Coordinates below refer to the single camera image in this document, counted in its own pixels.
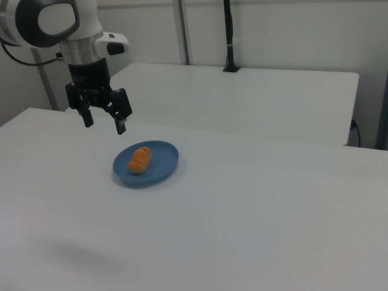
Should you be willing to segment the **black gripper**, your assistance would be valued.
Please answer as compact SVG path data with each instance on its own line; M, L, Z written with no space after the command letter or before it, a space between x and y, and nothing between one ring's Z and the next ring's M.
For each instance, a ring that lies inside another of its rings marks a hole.
M77 110L84 125L93 125L90 105L103 108L115 121L117 134L126 131L125 122L133 113L124 88L113 90L105 58L86 65L69 65L72 83L65 90L69 107Z

